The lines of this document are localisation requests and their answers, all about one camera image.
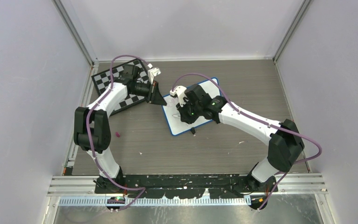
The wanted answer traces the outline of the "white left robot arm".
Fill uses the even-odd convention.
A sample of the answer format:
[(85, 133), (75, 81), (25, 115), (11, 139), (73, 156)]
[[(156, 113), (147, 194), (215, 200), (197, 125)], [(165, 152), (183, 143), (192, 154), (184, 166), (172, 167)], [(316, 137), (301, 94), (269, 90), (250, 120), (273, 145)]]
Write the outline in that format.
[(139, 68), (125, 65), (118, 76), (111, 75), (105, 91), (87, 107), (78, 107), (74, 117), (74, 143), (91, 156), (99, 169), (100, 180), (113, 193), (124, 189), (123, 171), (109, 148), (109, 116), (129, 94), (144, 97), (149, 104), (166, 105), (154, 78), (160, 69), (148, 64), (147, 82), (138, 81)]

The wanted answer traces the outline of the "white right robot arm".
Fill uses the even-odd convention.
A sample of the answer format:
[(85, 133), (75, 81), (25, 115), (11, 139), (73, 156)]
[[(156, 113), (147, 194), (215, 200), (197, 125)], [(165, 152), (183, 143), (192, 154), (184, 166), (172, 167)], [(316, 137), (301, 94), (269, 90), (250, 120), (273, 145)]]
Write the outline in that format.
[(211, 97), (199, 84), (188, 88), (176, 86), (170, 96), (179, 100), (176, 109), (181, 122), (192, 124), (203, 117), (236, 127), (268, 146), (267, 156), (245, 177), (245, 186), (250, 191), (260, 191), (270, 177), (290, 171), (304, 149), (303, 140), (295, 135), (297, 126), (289, 119), (279, 122), (242, 110), (224, 96)]

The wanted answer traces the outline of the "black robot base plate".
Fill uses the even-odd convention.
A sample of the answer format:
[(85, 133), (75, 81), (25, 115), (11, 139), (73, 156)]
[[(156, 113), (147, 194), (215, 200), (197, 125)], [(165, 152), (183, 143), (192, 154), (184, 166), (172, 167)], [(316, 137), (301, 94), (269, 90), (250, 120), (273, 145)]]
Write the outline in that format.
[(192, 175), (125, 175), (118, 178), (119, 188), (107, 178), (94, 180), (97, 194), (122, 194), (129, 198), (173, 199), (201, 198), (208, 193), (211, 199), (242, 198), (246, 194), (266, 195), (276, 183), (270, 177), (265, 183), (251, 183), (247, 175), (192, 174)]

